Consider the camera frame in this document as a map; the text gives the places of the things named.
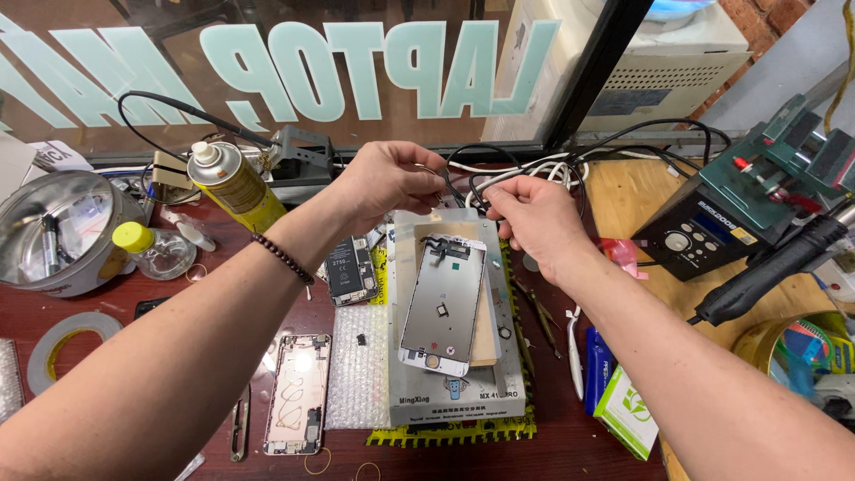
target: red wooden desk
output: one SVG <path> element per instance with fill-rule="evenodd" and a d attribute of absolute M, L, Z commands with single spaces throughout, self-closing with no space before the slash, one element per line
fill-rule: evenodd
<path fill-rule="evenodd" d="M 191 205 L 168 207 L 203 221 L 203 230 L 217 244 L 215 252 L 203 252 L 197 262 L 213 270 L 249 242 L 249 233 L 209 199 Z M 162 220 L 155 209 L 152 227 L 174 229 Z M 593 216 L 586 214 L 589 232 L 596 233 Z M 574 303 L 558 289 L 547 284 L 540 274 L 522 267 L 522 255 L 511 256 L 514 272 L 533 288 L 538 299 L 558 321 L 566 326 L 563 313 Z M 189 284 L 184 277 L 168 282 L 148 279 L 138 271 L 118 276 L 89 294 L 71 300 L 59 300 L 42 294 L 26 293 L 0 287 L 0 337 L 15 340 L 27 400 L 33 398 L 27 388 L 27 361 L 38 339 L 54 324 L 79 312 L 100 311 L 127 325 L 133 320 L 134 307 L 141 300 L 174 295 Z M 283 312 L 283 333 L 332 333 L 334 309 L 327 288 L 319 282 L 312 288 L 313 300 L 298 297 L 288 313 Z M 561 479 L 667 479 L 657 446 L 650 460 L 636 460 L 595 419 L 585 415 L 576 398 L 566 357 L 556 359 L 528 305 L 522 305 L 522 327 L 536 346 L 531 349 L 536 366 L 533 393 L 538 432 L 534 439 L 488 442 L 474 445 L 438 448 L 394 448 L 365 446 L 369 431 L 327 431 L 323 444 L 333 453 L 329 468 L 319 477 L 309 475 L 302 456 L 267 456 L 261 452 L 264 425 L 268 416 L 273 378 L 260 368 L 252 378 L 251 421 L 247 455 L 241 462 L 229 460 L 230 419 L 203 449 L 205 462 L 192 479 L 353 479 L 357 468 L 372 461 L 382 470 L 383 479 L 524 479 L 528 476 Z M 576 327 L 576 340 L 583 352 L 584 329 Z M 566 332 L 553 327 L 559 346 L 566 353 Z M 68 372 L 100 344 L 94 333 L 72 338 L 60 351 L 57 374 Z M 309 468 L 319 471 L 327 462 L 326 453 L 308 459 Z M 360 479 L 376 479 L 372 466 L 367 466 Z"/>

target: desk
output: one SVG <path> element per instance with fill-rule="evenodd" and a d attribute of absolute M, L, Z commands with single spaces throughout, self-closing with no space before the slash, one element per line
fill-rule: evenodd
<path fill-rule="evenodd" d="M 655 161 L 609 161 L 593 166 L 587 182 L 593 216 L 587 217 L 596 221 L 602 236 L 627 238 L 677 189 L 679 183 L 664 172 L 661 163 Z M 248 243 L 247 231 L 207 199 L 195 205 L 168 209 L 203 221 L 203 230 L 217 243 L 215 252 L 200 251 L 197 261 L 209 270 Z M 159 212 L 156 210 L 152 226 L 170 225 L 162 220 Z M 588 227 L 590 229 L 593 225 L 588 223 Z M 522 256 L 518 253 L 512 255 L 511 260 L 515 273 L 537 291 L 538 299 L 556 320 L 566 325 L 562 322 L 561 313 L 573 307 L 573 302 L 556 288 L 548 286 L 540 275 L 525 270 Z M 661 268 L 647 270 L 651 273 L 651 280 L 645 285 L 688 318 L 691 307 L 707 291 L 735 273 L 738 267 L 730 266 L 686 283 L 676 281 Z M 139 301 L 173 295 L 187 285 L 184 277 L 156 282 L 134 272 L 71 300 L 0 287 L 0 318 L 4 320 L 0 325 L 0 336 L 15 339 L 21 373 L 26 379 L 27 361 L 32 349 L 56 322 L 78 312 L 100 311 L 127 325 L 132 321 L 134 307 Z M 279 336 L 285 333 L 333 332 L 334 309 L 326 287 L 322 283 L 315 285 L 312 295 L 312 301 L 306 300 L 305 296 L 298 298 L 284 317 Z M 654 448 L 649 461 L 637 461 L 598 421 L 585 415 L 584 407 L 575 396 L 566 357 L 555 358 L 534 317 L 527 311 L 528 306 L 521 308 L 525 335 L 536 346 L 531 350 L 537 369 L 533 392 L 538 433 L 534 439 L 404 449 L 365 446 L 368 431 L 328 431 L 324 435 L 324 445 L 333 452 L 333 460 L 322 478 L 352 478 L 363 462 L 372 461 L 380 467 L 384 479 L 519 479 L 532 475 L 544 479 L 583 476 L 585 479 L 667 479 L 659 462 L 658 448 Z M 830 308 L 830 303 L 812 280 L 795 276 L 767 295 L 746 318 L 717 330 L 703 325 L 699 329 L 728 346 L 747 325 L 758 320 L 826 308 Z M 577 341 L 584 339 L 581 332 L 587 325 L 583 320 L 577 326 Z M 68 372 L 99 344 L 97 336 L 90 334 L 79 335 L 62 348 L 56 362 L 59 375 Z M 555 334 L 564 350 L 566 333 Z M 244 461 L 232 463 L 228 460 L 228 428 L 223 425 L 203 449 L 206 461 L 192 479 L 322 479 L 305 472 L 300 456 L 267 456 L 260 452 L 271 387 L 269 372 L 258 370 L 252 378 L 249 446 Z M 32 399 L 26 382 L 25 396 L 28 401 Z M 678 479 L 674 476 L 681 470 L 666 444 L 663 452 L 671 479 Z M 321 454 L 310 458 L 310 469 L 322 468 L 326 463 L 325 456 Z M 454 466 L 453 473 L 447 470 L 447 466 Z M 361 479 L 375 479 L 374 476 L 372 471 L 363 470 L 361 473 Z"/>

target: double-sided tape roll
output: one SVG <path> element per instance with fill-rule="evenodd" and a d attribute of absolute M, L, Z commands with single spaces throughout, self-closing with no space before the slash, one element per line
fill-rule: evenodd
<path fill-rule="evenodd" d="M 65 318 L 50 328 L 38 340 L 27 364 L 27 383 L 35 395 L 40 395 L 56 382 L 54 361 L 63 344 L 72 337 L 90 330 L 107 341 L 121 330 L 121 323 L 101 312 L 82 312 Z"/>

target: wooden bead bracelet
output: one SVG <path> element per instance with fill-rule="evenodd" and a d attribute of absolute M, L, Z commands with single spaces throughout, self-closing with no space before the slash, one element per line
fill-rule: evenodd
<path fill-rule="evenodd" d="M 252 239 L 255 242 L 258 242 L 265 249 L 269 250 L 273 253 L 274 256 L 279 258 L 280 261 L 284 262 L 291 270 L 294 271 L 295 274 L 300 276 L 300 279 L 305 282 L 307 285 L 313 285 L 315 283 L 315 278 L 312 277 L 308 272 L 305 271 L 302 267 L 297 265 L 297 262 L 294 261 L 288 254 L 285 253 L 282 249 L 279 249 L 272 241 L 270 241 L 267 237 L 264 237 L 257 232 L 252 233 Z"/>

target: metal bowl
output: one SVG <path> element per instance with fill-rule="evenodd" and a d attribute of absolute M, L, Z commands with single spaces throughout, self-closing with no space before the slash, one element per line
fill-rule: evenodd
<path fill-rule="evenodd" d="M 63 263 L 56 274 L 39 278 L 38 265 L 44 265 L 41 218 L 51 214 L 68 227 L 71 217 L 81 218 L 76 214 L 84 211 L 81 203 L 85 202 L 97 203 L 98 215 L 106 216 L 106 223 L 97 226 L 99 233 L 85 232 L 97 238 L 77 252 L 73 262 Z M 143 219 L 139 204 L 98 174 L 65 170 L 39 177 L 0 205 L 0 282 L 54 297 L 88 292 L 113 278 L 130 261 L 127 252 L 113 244 L 113 230 L 124 222 Z M 77 234 L 76 230 L 63 232 Z"/>

